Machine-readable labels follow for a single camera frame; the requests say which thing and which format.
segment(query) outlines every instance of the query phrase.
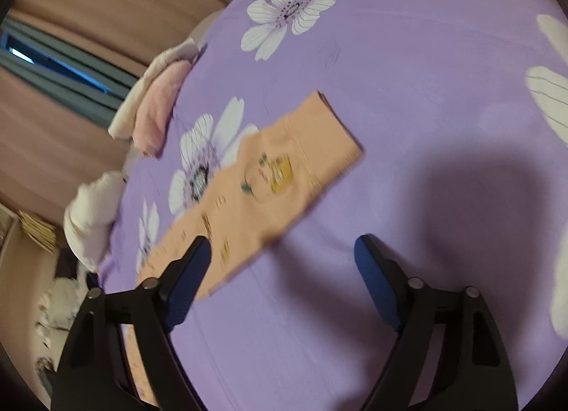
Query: white cloth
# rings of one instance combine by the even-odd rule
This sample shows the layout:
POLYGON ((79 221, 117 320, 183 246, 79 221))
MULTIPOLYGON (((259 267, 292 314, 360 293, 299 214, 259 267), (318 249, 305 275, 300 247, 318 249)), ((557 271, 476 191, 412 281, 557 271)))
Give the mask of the white cloth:
POLYGON ((109 126, 109 134, 113 139, 129 140, 132 137, 136 111, 152 82, 169 65, 179 60, 193 61, 200 52, 193 38, 160 53, 144 72, 144 75, 130 89, 124 102, 118 108, 109 126))
POLYGON ((77 285, 77 280, 71 278, 53 280, 53 294, 48 312, 49 328, 71 329, 80 303, 77 299, 77 285))
POLYGON ((125 185, 122 172, 106 172, 92 184, 81 185, 65 209, 65 238, 73 254, 90 272, 97 271, 109 246, 125 185))
POLYGON ((122 165, 122 173, 124 174, 124 177, 126 179, 130 177, 130 173, 132 172, 136 164, 138 164, 138 161, 140 161, 143 157, 143 152, 136 148, 133 143, 131 143, 129 152, 126 153, 126 158, 124 159, 124 164, 122 165))
POLYGON ((36 334, 42 341, 43 345, 47 348, 51 348, 51 328, 38 323, 36 325, 36 334))

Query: white flower print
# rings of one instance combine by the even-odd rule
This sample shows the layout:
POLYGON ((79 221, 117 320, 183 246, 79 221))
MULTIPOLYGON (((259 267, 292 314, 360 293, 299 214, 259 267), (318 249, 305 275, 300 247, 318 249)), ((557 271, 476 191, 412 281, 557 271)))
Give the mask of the white flower print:
MULTIPOLYGON (((568 65, 568 27, 550 15, 538 15, 536 21, 550 45, 568 65)), ((568 79, 547 67, 534 66, 526 72, 525 84, 546 122, 568 145, 568 79)))
POLYGON ((256 51, 255 60, 268 60, 276 51, 288 30, 303 34, 315 25, 320 13, 332 7, 336 0, 256 0, 246 12, 256 23, 241 40, 245 52, 256 51))
POLYGON ((160 228, 160 216, 158 215, 158 210, 155 206, 155 202, 152 203, 150 210, 148 210, 148 204, 144 199, 144 204, 142 206, 142 217, 138 219, 138 254, 136 255, 136 273, 140 271, 144 262, 148 258, 148 254, 155 246, 155 242, 158 238, 158 228, 160 228))
POLYGON ((171 179, 168 203, 179 218, 203 195, 213 174, 237 161, 239 144, 244 136, 258 132, 254 124, 240 131, 245 102, 231 98, 213 130, 213 116, 201 115, 193 128, 180 138, 182 169, 171 179))

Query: purple bedsheet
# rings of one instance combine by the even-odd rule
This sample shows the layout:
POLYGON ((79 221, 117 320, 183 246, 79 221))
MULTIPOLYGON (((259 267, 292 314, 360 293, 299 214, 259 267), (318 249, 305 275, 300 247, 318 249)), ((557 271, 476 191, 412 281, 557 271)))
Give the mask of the purple bedsheet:
MULTIPOLYGON (((393 346, 353 261, 374 233, 409 275, 475 285, 524 406, 567 342, 549 316, 568 151, 524 84, 566 75, 547 0, 234 0, 188 76, 160 159, 134 169, 101 268, 135 286, 147 250, 242 135, 322 91, 365 157, 171 335, 211 411, 351 411, 393 346)), ((424 396, 425 382, 417 396, 424 396)))

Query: window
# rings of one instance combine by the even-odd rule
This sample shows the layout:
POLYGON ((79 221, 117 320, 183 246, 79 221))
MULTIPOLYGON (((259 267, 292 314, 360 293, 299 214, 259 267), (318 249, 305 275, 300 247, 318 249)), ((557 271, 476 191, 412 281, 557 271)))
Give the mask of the window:
POLYGON ((13 18, 0 25, 0 66, 104 128, 137 80, 13 18))

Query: clothing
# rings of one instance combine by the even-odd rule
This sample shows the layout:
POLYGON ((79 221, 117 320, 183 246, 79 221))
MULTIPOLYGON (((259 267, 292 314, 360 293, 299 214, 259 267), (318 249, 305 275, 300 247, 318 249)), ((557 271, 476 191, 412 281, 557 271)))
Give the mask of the clothing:
POLYGON ((144 95, 154 80, 172 63, 179 60, 193 61, 200 52, 195 41, 188 37, 183 43, 160 53, 144 72, 144 75, 130 89, 124 102, 118 108, 109 126, 109 134, 113 139, 128 140, 132 137, 136 120, 136 112, 144 95))
POLYGON ((59 250, 58 262, 55 265, 55 274, 53 278, 70 278, 77 279, 78 260, 73 251, 68 247, 59 250))
POLYGON ((126 181, 120 172, 106 172, 89 185, 80 185, 67 205, 63 231, 73 254, 91 272, 104 257, 126 181))
POLYGON ((176 61, 150 85, 136 112, 132 139, 146 156, 157 155, 164 146, 166 127, 181 84, 191 70, 191 62, 176 61))
MULTIPOLYGON (((201 200, 149 254, 138 282, 159 277, 203 235, 212 256, 196 299, 209 295, 282 235, 360 155, 359 146, 314 92, 294 112, 242 140, 236 164, 215 173, 201 200)), ((138 391, 148 401, 152 394, 141 375, 132 330, 127 354, 138 391)))

